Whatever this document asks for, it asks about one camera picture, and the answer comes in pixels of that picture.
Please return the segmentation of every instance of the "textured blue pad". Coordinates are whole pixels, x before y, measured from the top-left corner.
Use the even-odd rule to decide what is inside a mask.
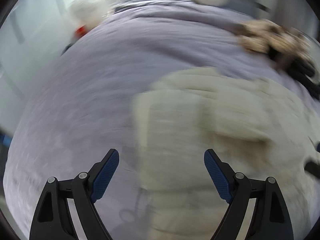
[[[230,193],[229,182],[209,151],[204,153],[204,165],[210,174],[220,198],[224,199],[227,203],[231,203],[233,197]]]
[[[90,196],[92,203],[102,198],[118,165],[119,153],[115,150],[92,184],[92,194]]]

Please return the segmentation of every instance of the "lavender fabric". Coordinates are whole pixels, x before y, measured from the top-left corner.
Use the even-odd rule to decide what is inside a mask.
[[[25,108],[9,150],[4,190],[26,236],[49,177],[74,178],[115,148],[119,167],[95,206],[114,239],[146,239],[150,207],[136,173],[131,102],[163,75],[215,66],[229,77],[267,77],[293,91],[306,106],[319,109],[304,87],[275,72],[264,55],[248,54],[237,45],[226,29],[249,16],[192,2],[130,6],[62,55]],[[74,204],[69,203],[74,216]],[[74,224],[79,238],[85,239],[76,216]]]

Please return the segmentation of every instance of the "wrinkled sheet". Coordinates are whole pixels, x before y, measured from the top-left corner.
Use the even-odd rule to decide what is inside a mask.
[[[71,47],[31,96],[9,150],[5,196],[23,233],[29,235],[49,177],[74,178],[115,148],[120,164],[96,209],[114,239],[146,239],[150,207],[136,173],[132,98],[170,72],[215,66],[229,77],[267,77],[319,113],[304,87],[216,27],[249,19],[192,2],[147,2],[116,13]],[[73,215],[72,202],[70,210]],[[84,239],[78,219],[74,224]]]

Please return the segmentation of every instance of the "red object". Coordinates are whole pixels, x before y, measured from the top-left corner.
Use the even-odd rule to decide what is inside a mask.
[[[82,26],[79,29],[77,29],[75,33],[78,38],[81,38],[87,34],[87,30],[84,28],[84,26]]]

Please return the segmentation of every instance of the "metal screw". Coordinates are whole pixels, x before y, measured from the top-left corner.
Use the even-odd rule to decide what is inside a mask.
[[[50,177],[49,179],[48,179],[48,183],[53,183],[55,181],[55,177]]]
[[[237,172],[237,173],[236,173],[236,178],[237,178],[237,179],[243,179],[243,178],[244,178],[243,173]]]
[[[268,181],[271,183],[271,184],[274,184],[276,182],[275,178],[273,177],[269,177],[268,178]]]
[[[81,172],[81,173],[79,174],[79,178],[80,178],[80,179],[85,179],[87,176],[88,176],[88,174],[87,174],[86,172]]]

